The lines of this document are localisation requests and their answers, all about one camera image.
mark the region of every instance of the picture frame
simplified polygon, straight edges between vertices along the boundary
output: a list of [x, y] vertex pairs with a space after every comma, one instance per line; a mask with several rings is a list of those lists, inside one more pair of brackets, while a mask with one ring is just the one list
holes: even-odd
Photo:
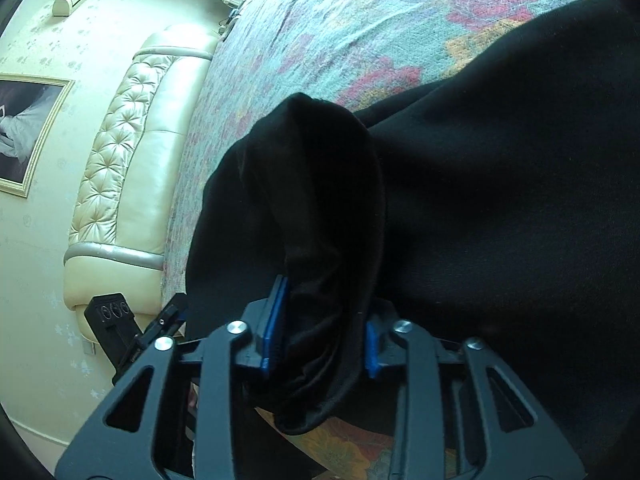
[[0, 191], [26, 198], [71, 79], [0, 73]]

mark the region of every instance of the silver screw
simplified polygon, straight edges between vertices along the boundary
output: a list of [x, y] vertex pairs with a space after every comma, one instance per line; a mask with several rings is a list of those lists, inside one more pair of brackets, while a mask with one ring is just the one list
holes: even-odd
[[472, 350], [482, 350], [484, 348], [484, 341], [479, 337], [472, 337], [466, 340], [466, 346]]
[[246, 330], [246, 323], [244, 321], [232, 321], [226, 326], [226, 331], [231, 334], [241, 334]]
[[407, 332], [411, 332], [414, 328], [411, 321], [407, 321], [406, 319], [399, 319], [394, 323], [394, 332], [398, 332], [401, 334], [406, 334]]
[[154, 342], [154, 346], [156, 347], [156, 350], [159, 350], [161, 352], [164, 352], [165, 350], [168, 350], [173, 345], [174, 345], [174, 340], [172, 338], [170, 338], [170, 337], [167, 337], [167, 336], [159, 337]]

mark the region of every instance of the floral pattern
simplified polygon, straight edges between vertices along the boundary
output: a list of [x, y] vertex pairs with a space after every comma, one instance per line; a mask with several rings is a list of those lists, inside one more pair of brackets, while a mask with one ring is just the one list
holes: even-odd
[[[501, 35], [573, 0], [254, 0], [214, 54], [188, 133], [162, 297], [184, 291], [202, 189], [226, 150], [285, 97], [349, 110], [462, 69]], [[386, 479], [389, 437], [332, 419], [292, 442], [344, 480]], [[447, 456], [447, 471], [454, 467]]]

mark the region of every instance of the black robotic device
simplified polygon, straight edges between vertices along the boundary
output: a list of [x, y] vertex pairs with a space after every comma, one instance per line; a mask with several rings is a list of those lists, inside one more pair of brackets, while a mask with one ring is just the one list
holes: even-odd
[[[243, 383], [262, 381], [273, 370], [286, 298], [287, 280], [278, 276], [270, 296], [248, 304], [241, 319], [205, 339], [177, 344], [171, 334], [186, 302], [174, 297], [146, 332], [134, 335], [122, 355], [112, 359], [118, 378], [114, 389], [60, 459], [56, 478], [237, 478], [232, 403], [242, 402]], [[100, 310], [105, 300], [112, 299], [96, 298], [94, 308]], [[173, 321], [160, 323], [167, 319]], [[369, 377], [401, 383], [390, 480], [444, 479], [448, 438], [457, 451], [457, 480], [585, 477], [558, 427], [481, 340], [454, 344], [436, 339], [398, 319], [391, 303], [382, 300], [374, 301], [366, 330]], [[105, 332], [98, 330], [98, 339]], [[193, 469], [180, 462], [178, 453], [192, 381], [200, 387]]]

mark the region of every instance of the folded black cloth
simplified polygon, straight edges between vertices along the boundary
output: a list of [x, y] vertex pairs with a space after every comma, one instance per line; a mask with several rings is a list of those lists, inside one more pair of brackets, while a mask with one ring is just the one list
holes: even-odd
[[595, 464], [640, 400], [639, 29], [585, 0], [355, 114], [286, 99], [206, 186], [188, 337], [277, 273], [286, 357], [252, 396], [280, 430], [382, 411], [360, 379], [376, 296], [436, 336], [487, 339]]

